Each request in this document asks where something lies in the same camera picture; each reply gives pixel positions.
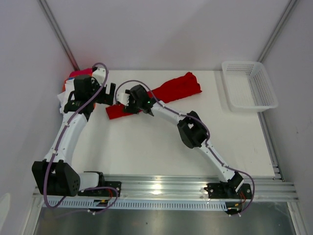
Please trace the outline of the red t shirt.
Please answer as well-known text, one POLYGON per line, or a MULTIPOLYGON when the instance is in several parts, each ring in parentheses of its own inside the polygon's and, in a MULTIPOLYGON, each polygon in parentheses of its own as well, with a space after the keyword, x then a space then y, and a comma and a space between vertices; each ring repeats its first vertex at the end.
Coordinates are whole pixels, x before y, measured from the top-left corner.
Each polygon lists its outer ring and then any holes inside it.
MULTIPOLYGON (((197 78, 191 72, 187 72, 184 76, 166 81, 161 86, 153 89, 152 92, 164 103, 169 103, 195 94, 200 94, 202 90, 197 78)), ((106 107, 109 119, 133 115, 133 113, 127 113, 123 110, 124 106, 122 104, 106 107)))

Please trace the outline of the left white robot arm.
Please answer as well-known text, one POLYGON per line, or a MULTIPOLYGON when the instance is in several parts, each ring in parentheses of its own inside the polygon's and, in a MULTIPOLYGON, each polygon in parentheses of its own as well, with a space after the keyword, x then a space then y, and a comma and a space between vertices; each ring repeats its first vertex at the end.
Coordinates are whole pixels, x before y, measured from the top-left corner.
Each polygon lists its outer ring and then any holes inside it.
POLYGON ((98 171, 77 173, 71 166, 78 139, 86 126, 95 103, 113 103, 115 84, 106 93, 108 75, 80 75, 74 78, 74 90, 64 106, 63 122, 53 146, 42 161, 35 161, 32 173, 40 193, 47 197, 76 196, 89 189, 100 196, 106 191, 104 175, 98 171))

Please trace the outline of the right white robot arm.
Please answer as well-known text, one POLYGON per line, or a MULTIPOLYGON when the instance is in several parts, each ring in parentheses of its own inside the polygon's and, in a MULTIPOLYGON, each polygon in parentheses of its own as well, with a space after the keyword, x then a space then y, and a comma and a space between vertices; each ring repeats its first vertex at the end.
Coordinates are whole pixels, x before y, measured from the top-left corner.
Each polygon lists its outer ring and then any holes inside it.
POLYGON ((182 113, 173 110, 153 93, 148 95, 142 85, 136 85, 130 90, 118 93, 116 98, 117 102, 125 107, 130 107, 132 112, 139 110, 176 125, 183 144, 190 149, 199 151, 215 167, 224 194, 232 198, 241 192, 244 184, 243 177, 237 170, 230 168, 215 150, 210 141, 210 132, 196 112, 182 113))

